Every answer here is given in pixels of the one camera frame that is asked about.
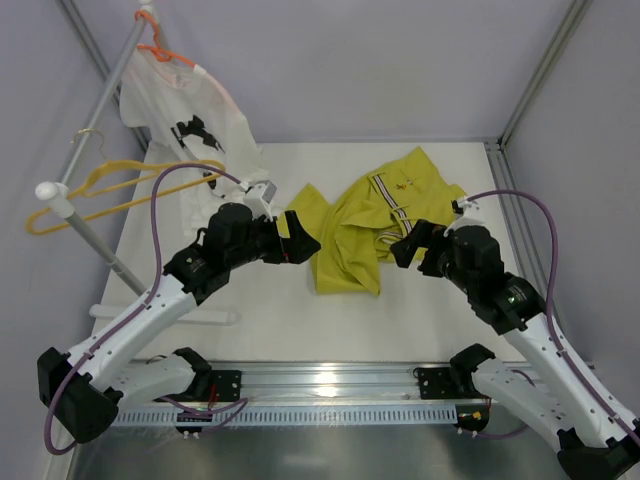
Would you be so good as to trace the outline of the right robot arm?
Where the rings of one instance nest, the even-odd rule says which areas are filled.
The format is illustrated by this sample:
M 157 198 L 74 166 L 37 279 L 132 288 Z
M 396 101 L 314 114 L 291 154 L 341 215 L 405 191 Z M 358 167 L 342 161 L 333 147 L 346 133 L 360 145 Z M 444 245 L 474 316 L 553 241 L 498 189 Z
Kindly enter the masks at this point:
M 450 364 L 476 391 L 503 404 L 542 437 L 571 479 L 618 479 L 639 462 L 639 420 L 621 405 L 598 404 L 611 395 L 580 360 L 568 363 L 567 340 L 554 338 L 535 288 L 506 271 L 500 246 L 481 225 L 448 229 L 420 220 L 391 252 L 401 268 L 425 249 L 419 271 L 445 278 L 467 297 L 474 314 L 513 346 L 546 386 L 510 371 L 491 351 L 474 344 Z

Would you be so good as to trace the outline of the yellow-green trousers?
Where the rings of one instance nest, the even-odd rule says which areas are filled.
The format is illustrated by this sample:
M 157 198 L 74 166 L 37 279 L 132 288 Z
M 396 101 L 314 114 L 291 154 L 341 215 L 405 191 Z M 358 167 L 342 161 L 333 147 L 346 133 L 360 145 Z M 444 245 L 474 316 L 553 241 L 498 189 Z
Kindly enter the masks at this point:
M 466 192 L 449 184 L 419 147 L 356 180 L 334 203 L 306 184 L 287 208 L 321 249 L 311 258 L 318 294 L 380 294 L 379 264 L 419 220 L 450 225 L 452 202 Z

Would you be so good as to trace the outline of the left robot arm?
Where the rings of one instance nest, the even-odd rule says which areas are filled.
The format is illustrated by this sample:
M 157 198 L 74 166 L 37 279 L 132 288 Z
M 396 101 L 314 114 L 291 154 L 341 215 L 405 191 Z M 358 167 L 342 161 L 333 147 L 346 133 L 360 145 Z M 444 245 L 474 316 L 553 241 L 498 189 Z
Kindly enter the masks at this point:
M 284 220 L 286 236 L 275 220 L 256 218 L 245 205 L 223 205 L 195 241 L 160 268 L 150 289 L 106 327 L 66 352 L 46 350 L 37 361 L 39 396 L 48 408 L 45 422 L 59 421 L 74 443 L 85 444 L 122 411 L 163 397 L 206 398 L 212 369 L 189 347 L 153 363 L 129 364 L 160 333 L 226 286 L 233 270 L 254 261 L 302 264 L 320 250 L 295 212 L 285 212 Z

